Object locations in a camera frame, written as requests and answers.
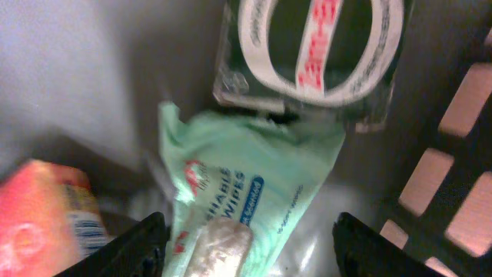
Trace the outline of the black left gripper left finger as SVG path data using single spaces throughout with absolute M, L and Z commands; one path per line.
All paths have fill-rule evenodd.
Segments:
M 169 228 L 154 212 L 56 277 L 161 277 Z

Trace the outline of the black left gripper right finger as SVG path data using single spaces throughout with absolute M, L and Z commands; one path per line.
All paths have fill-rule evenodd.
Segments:
M 412 259 L 348 212 L 337 217 L 332 235 L 343 277 L 444 277 Z

